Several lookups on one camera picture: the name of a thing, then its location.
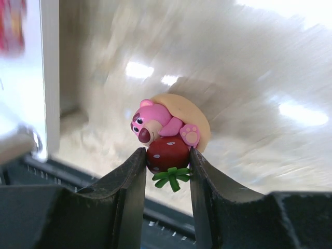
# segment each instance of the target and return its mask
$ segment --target paw pad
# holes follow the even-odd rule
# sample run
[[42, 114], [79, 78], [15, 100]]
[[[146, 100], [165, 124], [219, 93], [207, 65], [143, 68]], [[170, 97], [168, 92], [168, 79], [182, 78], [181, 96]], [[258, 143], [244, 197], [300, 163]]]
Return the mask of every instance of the paw pad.
[[193, 124], [186, 124], [180, 129], [180, 135], [188, 146], [196, 147], [199, 142], [199, 130]]

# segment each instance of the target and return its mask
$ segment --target lotso figurine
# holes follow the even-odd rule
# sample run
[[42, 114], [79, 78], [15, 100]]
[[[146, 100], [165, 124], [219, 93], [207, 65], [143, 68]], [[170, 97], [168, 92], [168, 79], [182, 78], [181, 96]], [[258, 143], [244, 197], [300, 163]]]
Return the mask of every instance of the lotso figurine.
[[174, 192], [177, 180], [189, 180], [189, 151], [204, 152], [210, 137], [210, 125], [199, 108], [188, 99], [164, 93], [142, 100], [134, 114], [131, 130], [148, 147], [147, 167], [155, 175], [156, 187], [168, 181]]

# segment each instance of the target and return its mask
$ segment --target red object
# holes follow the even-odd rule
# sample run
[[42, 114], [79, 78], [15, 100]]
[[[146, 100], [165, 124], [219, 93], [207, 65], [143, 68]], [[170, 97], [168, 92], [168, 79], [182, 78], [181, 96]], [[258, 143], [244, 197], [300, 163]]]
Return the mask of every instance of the red object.
[[147, 152], [147, 167], [153, 174], [169, 168], [186, 168], [189, 165], [189, 149], [181, 137], [166, 136], [153, 141]]
[[20, 54], [24, 50], [22, 17], [25, 0], [0, 0], [0, 54]]

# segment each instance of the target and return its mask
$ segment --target bear's ear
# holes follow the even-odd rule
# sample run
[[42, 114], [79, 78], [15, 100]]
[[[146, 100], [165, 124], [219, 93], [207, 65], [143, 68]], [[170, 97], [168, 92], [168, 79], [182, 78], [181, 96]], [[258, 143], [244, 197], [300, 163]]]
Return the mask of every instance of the bear's ear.
[[140, 107], [149, 106], [149, 105], [154, 105], [152, 100], [142, 100], [141, 103], [140, 103]]

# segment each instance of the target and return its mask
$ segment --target tan shell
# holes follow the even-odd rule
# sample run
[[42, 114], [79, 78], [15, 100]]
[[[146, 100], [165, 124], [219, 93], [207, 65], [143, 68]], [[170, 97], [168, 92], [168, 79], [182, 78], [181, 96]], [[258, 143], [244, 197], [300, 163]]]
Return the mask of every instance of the tan shell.
[[196, 125], [200, 132], [200, 141], [196, 149], [201, 153], [204, 152], [211, 138], [210, 125], [204, 113], [193, 102], [170, 93], [159, 94], [151, 100], [164, 105], [173, 117], [182, 120], [183, 123]]

